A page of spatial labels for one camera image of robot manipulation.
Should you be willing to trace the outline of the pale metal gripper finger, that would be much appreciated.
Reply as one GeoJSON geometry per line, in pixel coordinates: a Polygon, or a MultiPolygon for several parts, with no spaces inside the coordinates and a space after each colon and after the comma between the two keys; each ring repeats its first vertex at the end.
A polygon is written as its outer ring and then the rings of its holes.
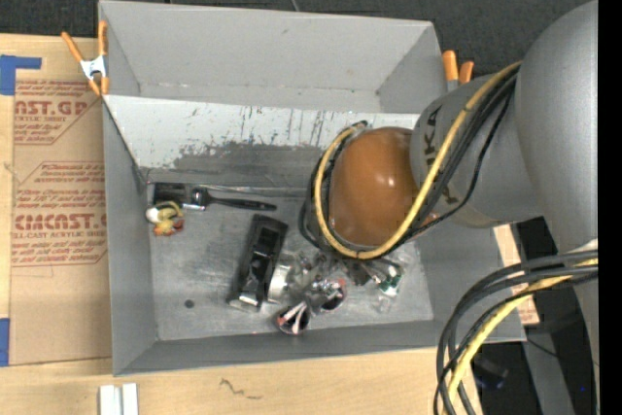
{"type": "Polygon", "coordinates": [[[315,283],[326,280],[331,274],[329,268],[315,266],[310,269],[296,269],[290,276],[291,291],[305,291],[315,283]]]}
{"type": "Polygon", "coordinates": [[[305,294],[305,302],[309,307],[339,307],[343,303],[341,288],[312,289],[305,294]]]}

